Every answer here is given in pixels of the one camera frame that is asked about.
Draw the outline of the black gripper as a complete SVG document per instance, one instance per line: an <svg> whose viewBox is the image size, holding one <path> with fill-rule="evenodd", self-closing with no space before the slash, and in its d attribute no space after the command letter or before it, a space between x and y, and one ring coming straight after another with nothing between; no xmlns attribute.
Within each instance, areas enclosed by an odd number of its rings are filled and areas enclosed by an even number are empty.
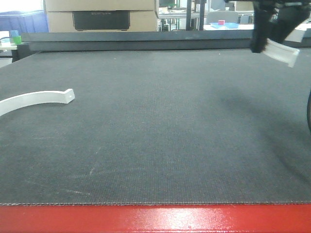
<svg viewBox="0 0 311 233"><path fill-rule="evenodd" d="M282 44L311 14L309 0L254 0L253 7L254 29L250 42L253 53L263 52L268 39Z"/></svg>

